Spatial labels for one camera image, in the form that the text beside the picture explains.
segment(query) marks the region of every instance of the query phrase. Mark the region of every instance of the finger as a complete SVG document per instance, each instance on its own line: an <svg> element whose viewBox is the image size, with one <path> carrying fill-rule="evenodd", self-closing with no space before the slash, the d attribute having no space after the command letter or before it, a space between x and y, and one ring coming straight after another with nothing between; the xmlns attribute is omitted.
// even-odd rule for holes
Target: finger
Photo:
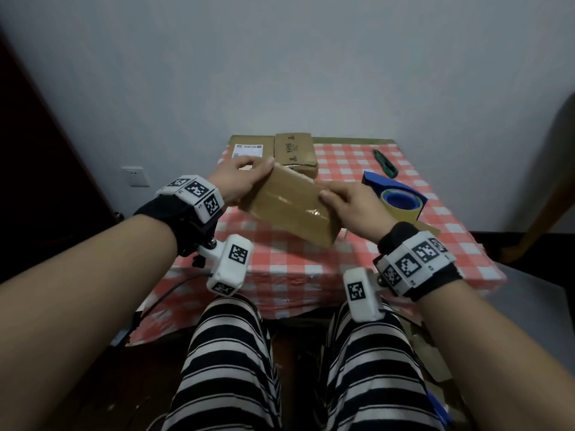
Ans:
<svg viewBox="0 0 575 431"><path fill-rule="evenodd" d="M232 159L232 161L234 162L234 166L236 167L236 169L240 169L246 165L251 165L255 159L257 159L257 157L239 156L236 157L235 159Z"/></svg>
<svg viewBox="0 0 575 431"><path fill-rule="evenodd" d="M341 196L328 189L323 189L320 192L321 200L328 206L333 207L337 214L341 214L347 207L347 203L341 199Z"/></svg>
<svg viewBox="0 0 575 431"><path fill-rule="evenodd" d="M344 183L343 181L325 181L326 187L337 195L341 196L343 199L349 199L349 183Z"/></svg>
<svg viewBox="0 0 575 431"><path fill-rule="evenodd" d="M271 171L271 168L274 167L275 161L276 159L273 157L268 157L255 168L252 168L252 170L249 172L249 182L254 184L255 182L260 181L262 178L268 175Z"/></svg>

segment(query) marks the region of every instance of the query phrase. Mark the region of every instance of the black and white striped pants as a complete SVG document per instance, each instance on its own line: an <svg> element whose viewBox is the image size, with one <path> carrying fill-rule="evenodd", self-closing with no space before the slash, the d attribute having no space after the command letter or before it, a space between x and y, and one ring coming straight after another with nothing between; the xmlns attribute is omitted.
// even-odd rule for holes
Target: black and white striped pants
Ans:
<svg viewBox="0 0 575 431"><path fill-rule="evenodd" d="M329 327L319 375L315 416L322 429L442 429L391 313L357 324L344 303ZM247 298L215 298L207 306L164 423L168 429L281 429L271 339Z"/></svg>

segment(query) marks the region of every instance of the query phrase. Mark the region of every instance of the wall socket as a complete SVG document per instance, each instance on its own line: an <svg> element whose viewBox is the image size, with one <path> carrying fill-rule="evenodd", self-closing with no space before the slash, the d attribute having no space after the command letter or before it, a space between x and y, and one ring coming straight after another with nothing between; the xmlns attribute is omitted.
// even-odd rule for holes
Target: wall socket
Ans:
<svg viewBox="0 0 575 431"><path fill-rule="evenodd" d="M148 177L141 166L122 166L124 180L132 187L149 187Z"/></svg>

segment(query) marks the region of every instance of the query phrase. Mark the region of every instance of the tape roll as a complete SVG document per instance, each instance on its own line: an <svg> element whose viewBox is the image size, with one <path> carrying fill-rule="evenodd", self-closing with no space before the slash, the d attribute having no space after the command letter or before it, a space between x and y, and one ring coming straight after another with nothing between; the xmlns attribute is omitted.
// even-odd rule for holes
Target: tape roll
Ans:
<svg viewBox="0 0 575 431"><path fill-rule="evenodd" d="M379 200L394 218L410 224L417 221L423 208L421 199L401 189L386 189L381 193Z"/></svg>

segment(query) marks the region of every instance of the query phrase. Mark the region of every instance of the table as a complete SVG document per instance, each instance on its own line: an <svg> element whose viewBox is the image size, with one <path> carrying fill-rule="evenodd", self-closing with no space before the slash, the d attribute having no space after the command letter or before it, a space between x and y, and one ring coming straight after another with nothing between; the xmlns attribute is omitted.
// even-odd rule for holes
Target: table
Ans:
<svg viewBox="0 0 575 431"><path fill-rule="evenodd" d="M314 138L315 142L330 139ZM345 139L347 143L316 143L319 162L318 180L361 181L363 171L383 174L371 148L383 152L399 170L397 180L416 188L428 198L420 220L441 231L439 239L457 257L456 266L471 287L481 294L496 289L506 281L505 275L484 253L471 234L421 178L399 147L392 141ZM223 160L229 147L222 154ZM220 218L216 238L241 234L254 242L254 251L241 293L257 305L264 318L297 316L318 307L337 306L346 299L341 275L357 266L373 268L377 246L344 230L334 246L322 249L270 224L259 222L237 208L230 208ZM183 282L198 269L191 267L192 256L178 257L165 277L144 303L149 307L176 283ZM130 345L157 339L164 334L193 326L214 295L205 287L205 278L194 279L169 295L144 319L130 338ZM394 297L385 290L384 297L394 306L416 313L407 298Z"/></svg>

